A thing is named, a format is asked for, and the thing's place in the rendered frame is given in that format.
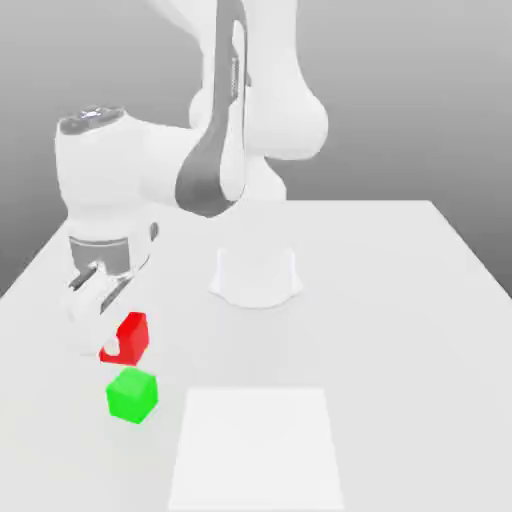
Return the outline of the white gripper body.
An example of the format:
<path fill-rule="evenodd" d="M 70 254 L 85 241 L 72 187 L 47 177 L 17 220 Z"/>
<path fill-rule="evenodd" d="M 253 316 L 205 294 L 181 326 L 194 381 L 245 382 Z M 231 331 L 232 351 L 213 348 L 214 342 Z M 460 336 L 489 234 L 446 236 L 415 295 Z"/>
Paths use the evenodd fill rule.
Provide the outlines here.
<path fill-rule="evenodd" d="M 130 273 L 110 275 L 104 264 L 89 264 L 68 284 L 63 306 L 80 355 L 97 356 L 114 338 L 129 311 L 123 293 L 132 280 Z"/>

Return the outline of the small green cube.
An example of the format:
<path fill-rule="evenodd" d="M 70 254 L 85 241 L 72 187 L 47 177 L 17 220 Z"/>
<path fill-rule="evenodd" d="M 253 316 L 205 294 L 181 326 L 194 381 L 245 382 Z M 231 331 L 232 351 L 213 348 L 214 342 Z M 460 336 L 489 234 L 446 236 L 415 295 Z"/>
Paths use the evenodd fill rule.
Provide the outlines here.
<path fill-rule="evenodd" d="M 136 367 L 126 367 L 108 384 L 106 397 L 111 416 L 140 424 L 158 403 L 157 379 Z"/>

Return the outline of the small red cube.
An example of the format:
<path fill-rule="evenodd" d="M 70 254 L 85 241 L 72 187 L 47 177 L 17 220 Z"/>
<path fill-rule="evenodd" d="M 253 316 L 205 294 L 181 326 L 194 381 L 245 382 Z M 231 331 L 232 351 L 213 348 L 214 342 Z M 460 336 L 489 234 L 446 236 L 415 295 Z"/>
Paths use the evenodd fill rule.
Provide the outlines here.
<path fill-rule="evenodd" d="M 104 363 L 136 366 L 149 346 L 147 317 L 142 312 L 130 312 L 118 326 L 112 341 L 116 342 L 116 353 L 112 344 L 99 351 L 99 360 Z"/>

